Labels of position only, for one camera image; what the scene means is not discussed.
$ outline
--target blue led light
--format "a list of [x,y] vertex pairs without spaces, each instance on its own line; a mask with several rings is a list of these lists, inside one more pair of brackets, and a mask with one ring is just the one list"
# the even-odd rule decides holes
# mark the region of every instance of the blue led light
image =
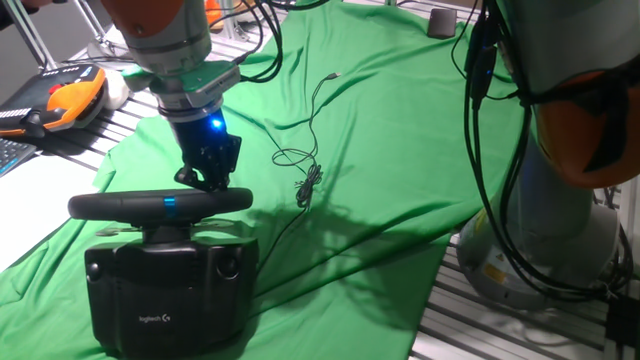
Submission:
[[164,198],[164,211],[168,218],[174,218],[178,216],[178,209],[176,208],[176,198],[173,196]]

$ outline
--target cable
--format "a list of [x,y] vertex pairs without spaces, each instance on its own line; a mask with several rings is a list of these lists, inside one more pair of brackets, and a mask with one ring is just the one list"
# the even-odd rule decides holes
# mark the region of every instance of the cable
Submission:
[[[313,95],[311,96],[311,115],[309,116],[309,130],[311,131],[311,135],[313,136],[313,148],[311,149],[311,151],[307,152],[307,151],[295,149],[295,148],[285,148],[285,149],[279,149],[271,157],[271,161],[275,165],[286,166],[286,167],[296,166],[305,175],[305,179],[303,181],[297,181],[295,183],[295,186],[298,188],[298,191],[296,192],[296,203],[298,207],[301,208],[302,210],[289,223],[287,223],[287,225],[285,225],[284,228],[282,228],[282,230],[276,237],[276,240],[273,242],[273,245],[267,252],[267,256],[265,256],[265,259],[258,266],[258,275],[260,274],[260,271],[264,268],[264,265],[267,263],[267,261],[271,257],[271,254],[273,253],[273,249],[276,248],[276,246],[282,239],[282,236],[293,224],[296,223],[296,221],[300,217],[302,217],[302,215],[305,212],[309,210],[309,208],[311,207],[311,199],[313,198],[313,186],[320,184],[320,182],[322,181],[322,166],[318,165],[315,158],[316,155],[318,154],[318,137],[316,136],[315,131],[313,131],[313,119],[315,118],[315,99],[316,99],[316,96],[318,95],[318,92],[320,91],[320,88],[322,87],[322,84],[324,84],[325,81],[333,80],[339,76],[340,76],[340,73],[332,73],[327,75],[324,79],[320,80],[320,83],[318,83],[318,86],[316,86],[316,89],[313,91]],[[287,153],[297,155],[297,156],[302,156],[302,158],[296,161],[279,162],[278,159],[283,156],[286,158],[289,158]],[[309,160],[309,159],[313,163],[309,167],[309,170],[305,172],[298,165],[303,161]]]
[[213,21],[211,24],[209,24],[209,29],[211,29],[215,24],[217,24],[217,23],[219,23],[221,21],[225,21],[225,20],[227,20],[229,18],[232,18],[234,16],[239,16],[239,15],[242,15],[242,14],[246,14],[246,13],[250,12],[252,9],[255,9],[257,6],[258,6],[258,4],[254,5],[254,6],[250,6],[250,7],[246,8],[246,9],[244,9],[242,11],[238,11],[238,12],[234,12],[234,13],[231,13],[231,14],[227,14],[227,15],[217,19],[216,21]]
[[[267,21],[267,25],[269,25],[269,28],[271,30],[271,32],[273,33],[273,37],[274,40],[276,42],[276,47],[277,47],[277,54],[275,59],[273,60],[273,62],[271,63],[271,65],[264,71],[262,71],[261,73],[251,76],[251,77],[246,77],[246,76],[241,76],[241,81],[248,81],[248,82],[254,82],[254,83],[265,83],[267,81],[272,80],[273,78],[275,78],[278,73],[280,72],[280,69],[282,68],[282,63],[284,60],[284,50],[282,48],[282,33],[281,33],[281,29],[280,29],[280,23],[278,21],[278,17],[276,16],[276,12],[275,9],[271,6],[271,3],[269,1],[267,1],[267,6],[269,7],[269,9],[271,10],[271,13],[273,14],[273,17],[275,19],[275,24],[273,23],[273,21],[271,20],[271,17],[267,14],[266,10],[263,8],[262,2],[260,0],[256,0],[256,4],[258,5],[258,9],[260,10],[260,12],[263,14],[263,16],[265,17],[265,20]],[[266,75],[267,73],[269,73],[269,71],[273,70],[275,68],[275,70],[268,76],[263,77],[264,75]]]
[[615,206],[613,205],[613,192],[615,191],[613,188],[604,188],[604,198],[606,200],[606,205],[609,209],[615,210]]
[[[247,3],[246,0],[242,0],[242,3],[245,4],[247,8],[249,8],[249,4]],[[253,8],[251,8],[251,15],[253,15],[253,18],[256,20],[256,24],[258,24],[258,29],[260,31],[260,39],[258,40],[258,44],[256,45],[256,47],[254,47],[252,50],[247,51],[241,56],[238,56],[237,58],[233,59],[233,62],[236,65],[242,64],[249,55],[255,54],[260,49],[260,47],[262,47],[262,42],[264,41],[264,30],[262,29],[262,23],[260,22],[260,19],[258,19],[258,14],[256,14]]]
[[[405,0],[400,2],[397,6],[400,6],[404,3],[408,3],[408,2],[418,2],[415,0]],[[453,47],[451,48],[451,62],[453,63],[453,66],[455,66],[456,70],[458,70],[458,73],[460,74],[460,76],[462,76],[463,79],[467,79],[467,76],[464,74],[464,72],[462,71],[462,69],[460,69],[460,66],[458,65],[458,62],[456,61],[455,58],[455,51],[456,48],[458,47],[458,44],[460,43],[460,40],[462,39],[462,37],[464,36],[464,33],[467,31],[467,27],[469,27],[469,23],[471,23],[471,17],[473,16],[473,12],[476,11],[476,7],[478,6],[478,0],[476,0],[473,3],[473,7],[471,8],[471,12],[469,13],[469,17],[467,18],[467,21],[464,23],[464,27],[462,28],[462,31],[460,32],[460,36],[458,36],[458,38],[456,39],[456,42],[453,44]],[[516,97],[518,95],[518,91],[514,91],[509,95],[505,95],[502,97],[494,97],[494,96],[490,96],[487,95],[486,97],[488,99],[494,100],[494,101],[501,101],[501,100],[507,100],[507,99],[513,99],[514,97]]]
[[[465,105],[465,115],[468,115],[468,101],[466,102],[467,102],[467,105]],[[619,290],[620,288],[622,288],[628,282],[628,279],[630,279],[630,276],[632,275],[631,271],[629,270],[629,269],[632,270],[632,265],[629,266],[628,255],[630,255],[631,253],[630,253],[630,246],[628,245],[628,242],[627,244],[625,244],[624,241],[621,240],[623,247],[625,249],[629,249],[628,251],[625,250],[625,261],[624,261],[625,273],[623,275],[613,274],[612,280],[610,281],[610,283],[606,284],[604,288],[592,289],[592,288],[580,288],[577,286],[564,284],[554,279],[551,279],[546,275],[541,274],[530,263],[528,263],[526,259],[522,257],[522,255],[514,245],[513,241],[511,240],[507,226],[506,226],[506,216],[508,213],[509,198],[513,190],[513,187],[515,186],[517,175],[519,174],[519,169],[520,169],[520,166],[522,165],[522,160],[524,158],[524,153],[526,150],[526,137],[524,136],[528,136],[528,133],[529,133],[531,109],[529,107],[525,109],[525,121],[523,121],[523,130],[521,132],[516,153],[514,154],[514,157],[512,159],[511,166],[508,171],[507,179],[505,180],[505,185],[503,187],[503,193],[501,196],[501,203],[500,203],[500,215],[501,215],[500,222],[499,222],[500,226],[498,226],[498,221],[496,221],[495,215],[491,208],[490,201],[486,193],[486,188],[484,186],[484,179],[482,176],[481,161],[480,161],[480,157],[481,157],[480,136],[478,132],[479,130],[478,110],[477,109],[473,110],[473,129],[474,129],[473,150],[471,146],[471,140],[469,137],[468,117],[466,116],[465,118],[466,118],[465,143],[467,144],[467,152],[469,154],[469,158],[472,163],[472,168],[474,170],[476,183],[482,198],[483,205],[486,209],[487,216],[494,230],[494,233],[496,234],[496,238],[500,243],[501,248],[503,249],[507,260],[509,261],[510,265],[515,270],[515,272],[518,274],[518,276],[530,287],[532,287],[534,290],[542,293],[543,295],[549,298],[560,300],[560,301],[575,302],[575,301],[588,301],[588,300],[593,300],[597,298],[604,299],[607,295],[609,295],[611,291]],[[549,288],[549,290],[542,289],[536,284],[534,284],[523,273],[522,270],[526,271],[526,273],[529,274],[531,277],[538,280],[544,286]],[[557,293],[556,291],[565,293],[565,296],[564,297],[560,296],[559,293]]]
[[62,64],[72,65],[72,64],[86,64],[86,63],[99,63],[99,62],[123,62],[123,63],[135,63],[133,58],[121,57],[121,56],[94,56],[94,57],[86,57],[82,59],[74,59],[74,60],[65,60],[62,61]]
[[281,3],[277,3],[275,1],[272,0],[267,0],[269,3],[271,3],[273,5],[273,7],[280,9],[280,10],[287,10],[287,11],[300,11],[300,10],[310,10],[310,9],[315,9],[318,6],[324,5],[326,3],[328,3],[330,0],[319,0],[316,2],[313,2],[311,4],[306,4],[306,5],[289,5],[289,4],[281,4]]

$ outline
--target orange device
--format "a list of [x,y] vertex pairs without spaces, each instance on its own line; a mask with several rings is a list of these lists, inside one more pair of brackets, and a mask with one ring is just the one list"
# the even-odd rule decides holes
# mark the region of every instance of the orange device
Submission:
[[105,72],[92,64],[42,72],[0,106],[0,137],[42,137],[84,127],[107,99]]

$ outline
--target green cloth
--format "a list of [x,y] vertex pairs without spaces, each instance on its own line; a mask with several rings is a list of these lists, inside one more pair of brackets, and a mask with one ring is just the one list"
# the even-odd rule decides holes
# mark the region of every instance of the green cloth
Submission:
[[[480,208],[462,135],[463,80],[449,58],[453,39],[427,38],[426,25],[400,9],[340,2],[292,12],[280,75],[225,95],[229,132],[243,139],[232,186],[250,188],[255,200],[219,217],[233,226],[200,236],[257,237],[264,258],[299,211],[294,183],[303,179],[295,167],[271,163],[276,144],[310,150],[311,94],[325,76],[342,73],[316,99],[324,178],[312,209],[260,275],[246,331],[203,359],[406,358],[448,233]],[[459,47],[463,62],[466,42]],[[259,72],[274,55],[271,42],[242,72]],[[495,80],[491,93],[512,90]],[[515,101],[487,101],[481,116],[493,192],[522,110]],[[168,124],[145,119],[107,155],[95,184],[176,188],[179,166]],[[107,358],[91,331],[83,253],[139,236],[94,235],[108,225],[70,220],[0,274],[0,359]]]

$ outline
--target black box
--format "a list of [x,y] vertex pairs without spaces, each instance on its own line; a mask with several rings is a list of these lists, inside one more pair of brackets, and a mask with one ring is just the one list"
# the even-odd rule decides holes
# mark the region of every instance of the black box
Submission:
[[255,239],[92,247],[85,265],[94,335],[126,357],[200,353],[243,329],[257,263]]

